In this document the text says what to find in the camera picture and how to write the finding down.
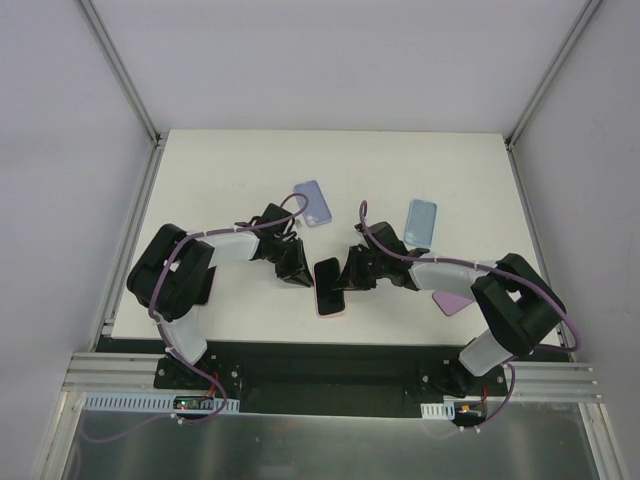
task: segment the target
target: purple phone case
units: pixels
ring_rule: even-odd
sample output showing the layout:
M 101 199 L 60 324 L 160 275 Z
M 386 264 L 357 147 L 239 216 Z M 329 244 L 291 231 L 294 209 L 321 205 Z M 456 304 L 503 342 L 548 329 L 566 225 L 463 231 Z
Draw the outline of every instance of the purple phone case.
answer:
M 460 310 L 473 303 L 473 300 L 461 297 L 460 295 L 454 295 L 449 292 L 433 292 L 431 295 L 433 301 L 440 307 L 442 313 L 447 317 L 455 315 Z

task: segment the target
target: black smartphone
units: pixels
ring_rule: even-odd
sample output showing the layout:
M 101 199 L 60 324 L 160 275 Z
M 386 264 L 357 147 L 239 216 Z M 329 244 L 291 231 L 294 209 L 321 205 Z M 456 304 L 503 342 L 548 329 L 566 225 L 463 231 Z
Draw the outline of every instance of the black smartphone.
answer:
M 336 280 L 340 276 L 340 263 L 338 259 L 328 258 L 313 266 L 313 274 L 316 280 L 316 305 L 318 315 L 325 317 L 334 315 L 344 310 L 344 290 L 334 290 Z

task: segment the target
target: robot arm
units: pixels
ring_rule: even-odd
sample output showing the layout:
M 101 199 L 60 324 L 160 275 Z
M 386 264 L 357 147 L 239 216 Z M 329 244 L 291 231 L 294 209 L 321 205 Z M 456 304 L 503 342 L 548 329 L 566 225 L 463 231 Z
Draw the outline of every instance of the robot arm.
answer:
M 259 228 L 290 216 L 282 207 L 269 204 L 261 216 L 241 225 L 252 231 L 203 236 L 189 240 L 180 250 L 154 309 L 171 345 L 187 362 L 195 364 L 207 349 L 197 321 L 197 308 L 193 307 L 208 303 L 217 266 L 264 259 L 275 264 L 276 276 L 283 281 L 305 287 L 313 285 L 302 240 L 291 231 L 292 224 Z M 186 236 L 187 232 L 175 225 L 163 225 L 140 256 L 129 274 L 127 288 L 141 305 L 149 307 L 169 256 Z
M 362 225 L 356 225 L 356 230 L 363 233 Z M 378 279 L 388 278 L 393 285 L 414 291 L 440 290 L 473 299 L 487 321 L 489 328 L 480 337 L 443 365 L 440 372 L 430 376 L 429 383 L 444 394 L 464 397 L 478 377 L 512 357 L 531 353 L 561 321 L 547 302 L 520 283 L 478 268 L 438 263 L 437 255 L 428 250 L 407 251 L 386 222 L 372 225 L 368 234 L 397 255 L 430 257 L 434 261 L 414 263 L 399 260 L 383 252 L 369 235 L 365 235 L 366 246 L 357 245 L 349 249 L 347 263 L 336 281 L 336 288 L 370 290 L 375 288 Z M 549 286 L 520 255 L 510 253 L 502 260 L 476 262 L 478 264 L 530 281 L 565 310 Z M 512 298 L 514 293 L 518 293 L 520 298 Z

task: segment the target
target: white table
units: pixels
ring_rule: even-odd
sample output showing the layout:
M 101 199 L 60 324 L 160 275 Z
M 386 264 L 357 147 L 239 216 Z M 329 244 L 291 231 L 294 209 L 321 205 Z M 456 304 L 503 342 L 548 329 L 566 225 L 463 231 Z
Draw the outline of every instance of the white table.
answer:
M 155 180 L 134 262 L 158 228 L 227 227 L 279 203 L 295 184 L 317 180 L 333 221 L 304 223 L 309 267 L 361 241 L 353 226 L 369 201 L 368 221 L 386 220 L 400 238 L 409 202 L 438 204 L 433 250 L 471 259 L 509 252 L 537 263 L 503 139 L 497 134 L 328 131 L 172 130 Z M 295 200 L 287 205 L 298 209 Z M 209 340 L 464 345 L 486 322 L 476 304 L 444 316 L 430 292 L 381 280 L 369 292 L 346 292 L 336 318 L 316 314 L 314 290 L 278 280 L 266 261 L 218 268 L 199 322 Z M 158 338 L 145 309 L 125 291 L 112 336 Z M 558 344 L 551 334 L 547 342 Z

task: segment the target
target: metal frame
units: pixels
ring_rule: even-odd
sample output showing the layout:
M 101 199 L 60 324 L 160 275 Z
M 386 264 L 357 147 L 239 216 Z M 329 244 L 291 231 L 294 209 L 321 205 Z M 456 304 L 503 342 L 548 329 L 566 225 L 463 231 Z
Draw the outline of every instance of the metal frame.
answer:
M 76 0 L 76 3 L 94 34 L 105 60 L 122 89 L 123 95 L 134 110 L 136 117 L 154 147 L 141 181 L 134 207 L 129 216 L 112 280 L 102 303 L 100 318 L 98 319 L 100 324 L 96 329 L 93 344 L 95 347 L 100 335 L 110 333 L 112 328 L 112 318 L 122 295 L 126 271 L 131 262 L 135 243 L 149 202 L 164 150 L 166 135 L 161 136 L 157 131 L 92 0 Z M 587 0 L 585 2 L 580 14 L 549 67 L 544 72 L 542 79 L 506 141 L 506 148 L 533 239 L 536 257 L 543 278 L 546 281 L 548 281 L 548 273 L 540 249 L 534 217 L 531 213 L 526 191 L 513 158 L 512 150 L 603 3 L 604 0 Z M 161 355 L 145 354 L 75 354 L 65 377 L 55 415 L 38 459 L 37 478 L 58 479 L 62 476 L 71 452 L 73 436 L 88 390 L 157 394 L 158 390 L 153 388 L 153 378 L 156 363 L 160 357 Z M 628 478 L 628 472 L 626 472 L 622 462 L 619 447 L 609 424 L 609 417 L 603 403 L 599 384 L 590 365 L 581 363 L 514 362 L 514 366 L 517 377 L 514 401 L 579 404 L 592 454 L 601 478 Z M 510 379 L 510 371 L 505 372 L 505 377 Z M 193 392 L 173 391 L 173 393 Z

